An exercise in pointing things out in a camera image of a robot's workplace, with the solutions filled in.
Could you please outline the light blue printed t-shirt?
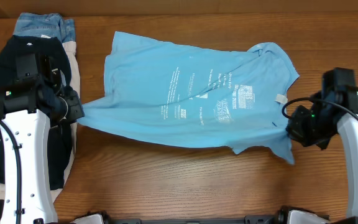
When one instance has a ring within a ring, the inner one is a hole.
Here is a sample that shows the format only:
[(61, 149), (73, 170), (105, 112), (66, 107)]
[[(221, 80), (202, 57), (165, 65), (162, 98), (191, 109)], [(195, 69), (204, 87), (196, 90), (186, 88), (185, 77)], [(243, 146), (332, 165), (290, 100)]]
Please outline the light blue printed t-shirt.
[(83, 106), (80, 124), (175, 147), (268, 147), (294, 162), (282, 115), (298, 79), (273, 42), (245, 52), (116, 32), (104, 64), (104, 96)]

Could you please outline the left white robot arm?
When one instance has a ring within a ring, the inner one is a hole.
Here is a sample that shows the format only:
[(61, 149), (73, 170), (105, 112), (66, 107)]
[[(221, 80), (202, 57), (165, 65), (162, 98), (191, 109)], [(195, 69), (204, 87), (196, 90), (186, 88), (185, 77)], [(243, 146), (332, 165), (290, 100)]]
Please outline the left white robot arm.
[(66, 88), (52, 58), (16, 58), (17, 75), (0, 90), (5, 196), (1, 223), (56, 223), (50, 191), (47, 144), (52, 127), (72, 124), (84, 111), (75, 90)]

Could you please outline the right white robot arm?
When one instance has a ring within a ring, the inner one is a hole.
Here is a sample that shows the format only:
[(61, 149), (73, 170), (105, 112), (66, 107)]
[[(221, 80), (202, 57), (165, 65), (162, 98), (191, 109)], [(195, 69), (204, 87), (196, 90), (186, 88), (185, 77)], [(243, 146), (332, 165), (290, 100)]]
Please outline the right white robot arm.
[(354, 71), (334, 68), (323, 75), (322, 89), (307, 98), (310, 109), (298, 106), (288, 117), (290, 139), (304, 147), (327, 148), (341, 137), (346, 157), (348, 206), (341, 223), (358, 223), (358, 86)]

